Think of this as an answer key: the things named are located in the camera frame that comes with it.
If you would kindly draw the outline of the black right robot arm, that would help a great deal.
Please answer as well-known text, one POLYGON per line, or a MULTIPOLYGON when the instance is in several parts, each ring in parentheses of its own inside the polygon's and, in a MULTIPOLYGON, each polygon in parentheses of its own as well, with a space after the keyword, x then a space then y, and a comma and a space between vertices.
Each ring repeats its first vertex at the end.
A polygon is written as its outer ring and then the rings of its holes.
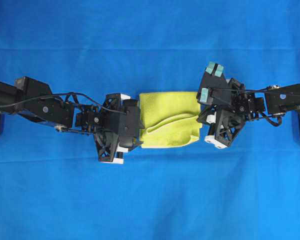
POLYGON ((300 84, 248 90, 234 78, 206 74, 194 91, 149 92, 139 95, 141 147, 179 148, 204 140, 218 149, 232 145, 247 122, 261 119, 282 124, 287 112, 300 116, 300 84))

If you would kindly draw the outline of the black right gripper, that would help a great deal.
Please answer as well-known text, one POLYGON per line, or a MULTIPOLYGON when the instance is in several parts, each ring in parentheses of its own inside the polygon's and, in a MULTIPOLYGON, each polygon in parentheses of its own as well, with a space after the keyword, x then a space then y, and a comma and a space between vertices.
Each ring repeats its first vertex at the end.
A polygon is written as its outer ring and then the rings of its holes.
POLYGON ((196 121, 209 126, 204 141, 217 149, 230 147, 246 124, 242 116, 229 110, 216 110, 212 107, 202 111, 196 121))

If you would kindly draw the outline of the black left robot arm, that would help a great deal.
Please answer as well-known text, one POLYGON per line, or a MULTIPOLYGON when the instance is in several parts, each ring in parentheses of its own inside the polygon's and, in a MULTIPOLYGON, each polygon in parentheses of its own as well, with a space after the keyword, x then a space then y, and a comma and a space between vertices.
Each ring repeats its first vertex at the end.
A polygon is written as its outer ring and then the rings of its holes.
POLYGON ((99 162, 123 164, 124 154, 141 146, 139 102, 123 93, 107 94, 102 104, 80 103, 77 92, 53 93, 44 82, 23 76, 0 82, 0 134, 3 114, 19 115, 57 132, 93 136, 99 162))

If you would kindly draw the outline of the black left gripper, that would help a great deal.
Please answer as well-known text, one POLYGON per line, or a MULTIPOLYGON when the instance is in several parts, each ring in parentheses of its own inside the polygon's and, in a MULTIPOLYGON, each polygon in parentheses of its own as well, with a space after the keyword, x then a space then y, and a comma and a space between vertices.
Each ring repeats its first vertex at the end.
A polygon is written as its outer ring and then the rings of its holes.
MULTIPOLYGON (((106 95, 101 110, 99 124, 93 135, 97 150, 97 159, 101 163, 120 164, 124 163, 124 153, 128 152, 127 147, 120 146, 120 137, 124 135, 123 117, 125 116, 124 101, 131 97, 121 93, 106 95)), ((137 120, 138 128, 145 129, 142 120, 137 120)), ((132 149, 139 147, 144 142, 133 139, 132 149)))

